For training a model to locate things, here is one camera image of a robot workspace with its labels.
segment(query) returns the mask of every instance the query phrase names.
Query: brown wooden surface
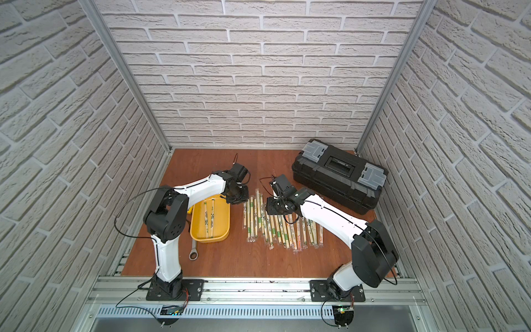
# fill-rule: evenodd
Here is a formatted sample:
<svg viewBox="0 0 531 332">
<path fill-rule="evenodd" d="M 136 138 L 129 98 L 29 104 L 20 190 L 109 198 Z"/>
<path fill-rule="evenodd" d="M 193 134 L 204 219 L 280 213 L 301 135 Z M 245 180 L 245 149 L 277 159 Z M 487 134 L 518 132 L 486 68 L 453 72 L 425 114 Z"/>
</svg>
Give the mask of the brown wooden surface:
<svg viewBox="0 0 531 332">
<path fill-rule="evenodd" d="M 264 201 L 269 196 L 259 183 L 259 178 L 285 174 L 297 188 L 302 186 L 293 180 L 291 165 L 298 154 L 297 150 L 175 150 L 161 184 L 183 185 L 208 176 L 213 171 L 232 166 L 234 155 L 238 153 L 238 163 L 251 172 L 249 192 L 259 188 Z M 269 181 L 263 180 L 271 192 Z M 358 215 L 353 211 L 325 198 L 342 211 L 357 218 L 372 221 L 374 211 Z M 254 243 L 246 242 L 247 230 L 243 229 L 243 205 L 230 208 L 230 233 L 221 242 L 198 243 L 199 257 L 195 261 L 188 258 L 192 247 L 188 227 L 179 238 L 179 261 L 185 276 L 202 277 L 328 277 L 341 264 L 351 261 L 350 249 L 337 237 L 324 229 L 324 247 L 310 248 L 299 253 L 275 245 L 273 250 L 266 247 L 261 235 Z M 139 236 L 149 236 L 145 225 Z M 155 270 L 155 255 L 151 240 L 137 239 L 123 276 L 151 276 Z"/>
</svg>

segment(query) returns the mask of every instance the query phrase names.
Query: wire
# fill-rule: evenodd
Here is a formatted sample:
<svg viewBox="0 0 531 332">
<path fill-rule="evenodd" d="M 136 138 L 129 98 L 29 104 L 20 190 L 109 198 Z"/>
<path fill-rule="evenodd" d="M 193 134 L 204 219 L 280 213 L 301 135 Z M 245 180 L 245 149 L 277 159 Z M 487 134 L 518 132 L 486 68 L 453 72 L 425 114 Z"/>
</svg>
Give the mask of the wire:
<svg viewBox="0 0 531 332">
<path fill-rule="evenodd" d="M 130 292 L 130 293 L 129 293 L 128 295 L 126 295 L 123 299 L 121 299 L 120 302 L 118 302 L 118 303 L 115 305 L 115 308 L 118 308 L 118 309 L 119 309 L 119 308 L 137 308 L 137 309 L 141 309 L 141 310 L 144 310 L 144 311 L 148 312 L 150 315 L 153 316 L 153 318 L 155 318 L 155 319 L 158 321 L 159 319 L 157 318 L 157 316 L 155 316 L 155 314 L 154 314 L 153 312 L 151 312 L 151 310 L 148 310 L 148 309 L 146 309 L 146 308 L 143 308 L 143 307 L 135 307 L 134 305 L 123 305 L 123 306 L 121 306 L 121 307 L 118 306 L 118 305 L 119 305 L 120 303 L 122 303 L 122 301 L 124 301 L 126 298 L 128 298 L 128 297 L 131 296 L 131 295 L 133 295 L 134 292 L 136 292 L 136 291 L 138 291 L 138 290 L 145 289 L 145 288 L 142 288 L 142 286 L 144 286 L 145 284 L 147 284 L 148 282 L 151 282 L 151 281 L 153 281 L 153 277 L 149 278 L 148 281 L 146 281 L 146 282 L 144 282 L 144 283 L 138 285 L 134 291 Z"/>
<path fill-rule="evenodd" d="M 317 204 L 315 202 L 312 202 L 312 201 L 304 201 L 305 203 L 313 203 L 315 205 L 319 205 L 321 208 L 324 208 L 326 210 L 329 210 L 329 211 L 332 211 L 334 212 L 336 215 L 340 216 L 341 218 L 343 218 L 344 220 L 348 221 L 349 223 L 353 224 L 354 226 L 358 227 L 359 229 L 361 229 L 362 231 L 365 231 L 363 228 L 359 227 L 358 225 L 354 224 L 353 222 L 351 222 L 350 220 L 348 220 L 347 218 L 345 218 L 345 216 L 342 216 L 341 214 L 337 213 L 336 211 L 332 210 L 332 209 L 329 209 L 327 208 L 326 206 L 321 206 L 320 204 Z M 372 229 L 374 229 L 375 231 L 378 231 L 376 228 L 372 227 L 370 225 L 370 223 L 367 223 L 367 227 L 370 227 Z M 395 278 L 395 283 L 392 283 L 391 281 L 387 280 L 387 278 L 384 278 L 383 280 L 387 281 L 388 283 L 390 283 L 391 285 L 394 285 L 394 286 L 397 286 L 398 285 L 398 280 L 397 280 L 397 275 L 395 273 L 395 271 L 393 271 L 393 268 L 391 268 L 391 264 L 389 263 L 389 261 L 387 260 L 387 257 L 386 257 L 386 254 L 383 253 L 383 250 L 382 248 L 380 247 L 380 245 L 378 244 L 378 242 L 368 233 L 368 232 L 365 232 L 365 234 L 367 234 L 373 243 L 376 243 L 376 245 L 378 246 L 378 249 L 380 249 L 380 252 L 382 253 L 382 256 L 383 258 L 386 260 L 386 263 L 387 263 L 387 266 L 389 267 L 389 270 L 391 272 L 393 272 L 393 277 Z"/>
</svg>

